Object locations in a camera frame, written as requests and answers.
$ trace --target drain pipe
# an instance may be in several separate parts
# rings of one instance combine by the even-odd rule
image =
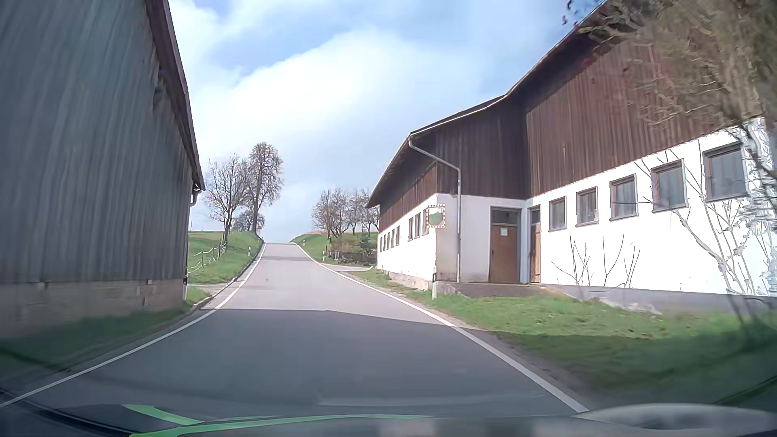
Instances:
[[[456,170],[458,176],[458,181],[456,183],[456,194],[458,195],[458,201],[456,202],[456,282],[459,283],[462,281],[462,169],[442,158],[432,155],[426,150],[418,149],[413,145],[413,141],[410,138],[412,136],[413,134],[407,136],[407,145],[411,149],[434,159],[438,163],[443,163],[444,165],[451,167],[453,170]]]
[[[189,208],[192,208],[194,205],[197,204],[197,195],[200,193],[200,190],[192,190],[192,201],[189,202]]]

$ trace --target window frame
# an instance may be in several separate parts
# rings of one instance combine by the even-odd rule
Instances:
[[[562,228],[553,228],[553,205],[558,203],[564,203],[564,227]],[[566,196],[562,196],[557,199],[553,199],[550,202],[548,202],[548,232],[555,232],[555,231],[563,231],[566,229]]]
[[[416,228],[415,231],[413,231],[413,238],[419,238],[421,237],[421,213],[419,212],[416,214]]]
[[[507,214],[515,213],[515,215],[516,215],[515,216],[515,223],[494,221],[493,213],[495,211],[506,212]],[[515,208],[503,207],[503,206],[492,206],[491,207],[491,224],[492,225],[505,225],[505,226],[520,226],[521,225],[521,210],[520,209],[515,209]]]
[[[615,217],[615,198],[617,197],[617,186],[623,185],[631,182],[634,184],[634,212],[632,214],[627,215],[620,215],[618,217]],[[639,215],[639,194],[636,190],[636,173],[630,174],[626,177],[622,177],[620,179],[611,180],[610,181],[610,222],[614,222],[615,220],[623,220],[623,219],[630,219],[632,217],[636,217]]]
[[[541,205],[530,206],[528,210],[529,210],[529,226],[540,225],[540,227],[542,227],[542,206]],[[531,214],[533,212],[537,212],[539,214],[539,221],[537,221],[536,223],[533,223],[531,221]]]
[[[680,169],[680,174],[682,175],[682,193],[683,193],[683,203],[682,205],[676,205],[676,206],[667,206],[667,207],[661,207],[658,206],[658,203],[656,203],[656,199],[658,199],[658,175],[662,172],[668,171],[668,170],[674,170],[674,169]],[[661,164],[659,166],[655,166],[652,169],[650,169],[650,189],[653,192],[653,212],[664,212],[664,211],[674,211],[675,209],[683,209],[688,207],[688,189],[686,188],[686,181],[685,181],[685,161],[680,158],[676,159],[675,161],[672,161],[670,163]]]
[[[704,202],[727,201],[729,199],[744,198],[750,194],[750,190],[747,187],[747,164],[745,163],[745,158],[742,157],[742,177],[744,178],[744,193],[729,194],[727,196],[717,196],[717,197],[712,197],[710,195],[710,193],[712,192],[712,181],[713,181],[712,178],[709,177],[709,174],[711,173],[710,166],[712,165],[712,158],[716,156],[726,155],[732,152],[739,152],[740,156],[742,156],[742,143],[737,141],[730,144],[721,145],[720,147],[715,147],[714,149],[705,150],[704,152],[702,152],[702,161],[704,165]]]
[[[429,233],[429,208],[423,209],[423,232],[421,235],[427,235]]]
[[[594,194],[594,220],[591,222],[581,222],[580,221],[580,206],[582,205],[580,203],[580,196],[586,196],[593,193]],[[598,187],[591,187],[586,188],[585,190],[580,190],[575,193],[575,227],[579,228],[581,226],[589,226],[589,225],[598,225],[599,224],[599,190]]]

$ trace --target asphalt road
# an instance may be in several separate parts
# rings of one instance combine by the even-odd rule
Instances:
[[[456,330],[325,269],[295,245],[267,244],[240,279],[198,315],[210,316],[26,401],[95,419],[99,408],[87,407],[100,404],[213,418],[573,413]]]

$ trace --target fence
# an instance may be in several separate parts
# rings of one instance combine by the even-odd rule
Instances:
[[[221,243],[213,246],[210,250],[205,250],[204,252],[198,252],[198,253],[195,253],[194,255],[189,255],[189,258],[199,257],[200,260],[192,268],[189,268],[189,263],[187,262],[186,274],[192,274],[195,271],[200,270],[201,268],[205,268],[205,266],[218,261],[221,258],[221,255],[224,254],[224,252],[226,251],[227,251],[227,243],[225,241],[222,241]]]

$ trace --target road edge marking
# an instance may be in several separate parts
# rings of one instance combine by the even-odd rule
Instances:
[[[42,391],[44,391],[44,390],[48,390],[48,389],[50,389],[51,387],[58,386],[58,385],[60,385],[60,384],[62,384],[62,383],[66,383],[67,381],[69,381],[69,380],[71,380],[71,379],[74,379],[74,378],[78,378],[78,377],[79,377],[79,376],[81,376],[81,375],[85,375],[86,373],[89,373],[89,372],[91,372],[92,370],[97,370],[97,369],[99,369],[99,368],[101,368],[101,367],[103,367],[103,366],[105,366],[105,365],[109,365],[109,364],[110,364],[110,363],[112,363],[112,362],[118,361],[118,360],[120,360],[120,359],[122,359],[122,358],[124,358],[124,357],[126,357],[126,356],[128,356],[128,355],[132,355],[132,354],[134,354],[134,353],[135,353],[135,352],[137,352],[137,351],[140,351],[140,350],[146,349],[148,346],[151,346],[151,345],[152,345],[152,344],[154,344],[154,343],[158,343],[158,342],[160,342],[160,341],[162,341],[162,340],[166,339],[167,337],[170,337],[170,336],[172,336],[172,335],[174,335],[174,334],[178,334],[180,331],[182,331],[182,330],[185,330],[185,329],[187,329],[188,327],[190,327],[190,326],[194,325],[195,323],[197,323],[197,322],[199,322],[199,321],[201,321],[201,320],[204,320],[204,319],[208,318],[208,317],[209,317],[211,314],[215,313],[215,312],[216,312],[216,310],[218,310],[218,309],[220,309],[221,307],[223,307],[223,306],[224,306],[224,304],[225,304],[226,302],[228,302],[228,301],[229,301],[229,300],[232,298],[232,296],[234,296],[234,295],[235,295],[235,293],[236,293],[236,292],[237,292],[237,291],[240,289],[240,287],[242,287],[242,286],[243,286],[243,284],[245,284],[245,283],[248,281],[248,279],[251,277],[251,274],[253,273],[253,271],[254,271],[254,270],[256,270],[256,266],[258,266],[258,265],[259,265],[259,261],[261,261],[261,260],[262,260],[262,255],[264,254],[264,248],[265,248],[266,246],[267,246],[266,244],[263,244],[263,245],[262,245],[262,251],[260,252],[259,256],[256,258],[256,263],[253,265],[253,267],[251,267],[251,271],[248,273],[248,275],[246,275],[246,279],[245,279],[245,280],[243,280],[243,281],[240,283],[240,285],[238,285],[238,288],[235,288],[235,291],[233,291],[232,293],[230,293],[230,294],[229,294],[229,296],[227,296],[227,299],[224,299],[224,301],[223,301],[223,302],[221,302],[221,303],[219,303],[218,305],[216,305],[216,307],[215,307],[215,308],[213,308],[212,310],[210,310],[210,311],[208,311],[207,313],[203,314],[202,316],[200,316],[200,317],[198,317],[198,318],[196,318],[196,319],[194,319],[194,320],[190,321],[189,323],[187,323],[187,324],[183,325],[182,327],[179,327],[179,328],[177,328],[177,329],[175,329],[175,330],[173,330],[173,331],[170,331],[170,332],[169,332],[169,333],[167,333],[167,334],[164,334],[164,335],[162,335],[162,336],[159,336],[159,337],[157,337],[157,338],[155,338],[155,339],[153,339],[153,340],[150,340],[150,341],[148,341],[148,342],[146,342],[146,343],[144,343],[144,344],[141,344],[140,346],[137,346],[136,348],[133,348],[133,349],[131,349],[130,351],[126,351],[126,352],[124,352],[124,353],[123,353],[123,354],[121,354],[121,355],[117,355],[117,356],[115,356],[115,357],[113,357],[113,358],[111,358],[111,359],[107,359],[107,360],[106,360],[106,361],[104,361],[104,362],[101,362],[101,363],[95,364],[95,365],[93,365],[92,367],[88,367],[87,369],[83,369],[83,370],[82,370],[82,371],[80,371],[80,372],[73,373],[73,374],[72,374],[72,375],[70,375],[70,376],[66,376],[65,378],[58,379],[58,380],[56,380],[56,381],[54,381],[54,382],[52,382],[52,383],[48,383],[48,384],[46,384],[45,386],[38,387],[38,388],[36,388],[35,390],[32,390],[32,391],[30,391],[30,392],[27,392],[27,393],[25,393],[25,394],[19,395],[19,396],[17,396],[17,397],[14,397],[14,398],[12,398],[11,400],[7,400],[6,402],[3,402],[3,403],[1,403],[1,404],[0,404],[0,408],[4,408],[4,407],[7,407],[7,406],[9,406],[9,405],[11,405],[11,404],[15,404],[16,402],[19,402],[19,401],[20,401],[20,400],[22,400],[22,399],[26,399],[27,397],[33,396],[34,394],[38,394],[38,393],[40,393],[40,392],[42,392]]]
[[[418,305],[415,305],[415,304],[413,304],[411,302],[407,302],[405,299],[401,299],[401,298],[399,298],[399,297],[397,297],[395,295],[392,295],[392,294],[389,294],[389,293],[384,292],[382,290],[379,290],[379,289],[377,289],[377,288],[375,288],[375,287],[373,287],[371,285],[367,285],[367,284],[365,284],[365,283],[363,283],[361,281],[357,281],[356,279],[349,278],[345,274],[342,274],[342,273],[340,273],[338,271],[332,270],[331,268],[327,267],[323,263],[319,263],[317,260],[314,260],[313,257],[310,256],[309,253],[305,252],[305,250],[302,249],[301,246],[297,245],[297,247],[299,247],[299,249],[302,250],[302,252],[305,255],[307,255],[308,258],[310,258],[311,261],[313,261],[314,263],[318,264],[321,267],[324,267],[326,270],[331,271],[332,273],[337,274],[339,276],[342,276],[343,278],[345,278],[345,279],[347,279],[349,281],[356,282],[359,285],[363,285],[364,287],[367,287],[370,290],[373,290],[375,292],[381,293],[382,295],[386,295],[386,296],[388,296],[388,297],[390,297],[390,298],[392,298],[392,299],[394,299],[396,301],[404,303],[405,305],[409,306],[410,308],[416,309],[416,310],[420,311],[421,313],[426,314],[427,316],[435,319],[436,321],[442,323],[443,325],[452,328],[453,330],[455,330],[459,334],[463,335],[464,337],[467,337],[469,340],[474,341],[475,343],[477,343],[478,346],[480,346],[481,348],[484,348],[487,351],[491,352],[496,357],[498,357],[499,359],[501,359],[502,361],[504,361],[508,365],[510,365],[510,367],[512,367],[513,369],[516,369],[518,372],[523,373],[527,378],[531,379],[532,381],[537,383],[537,385],[539,385],[540,387],[542,387],[543,389],[548,391],[553,396],[557,397],[564,404],[566,404],[567,407],[572,408],[573,410],[575,410],[578,413],[583,413],[585,411],[588,411],[588,408],[584,407],[580,402],[577,402],[576,400],[574,400],[570,395],[564,393],[559,387],[554,386],[550,382],[548,382],[545,379],[543,379],[540,375],[538,375],[538,374],[532,372],[530,369],[526,368],[526,366],[522,365],[520,362],[517,362],[517,361],[513,360],[512,358],[507,356],[504,352],[500,351],[499,349],[496,349],[494,346],[492,346],[492,345],[486,343],[485,341],[477,338],[476,336],[470,334],[465,329],[461,328],[460,326],[456,325],[455,323],[452,323],[451,321],[446,320],[446,319],[444,319],[444,318],[442,318],[442,317],[438,316],[437,314],[434,314],[434,313],[432,313],[430,311],[426,311],[425,309],[421,308]]]

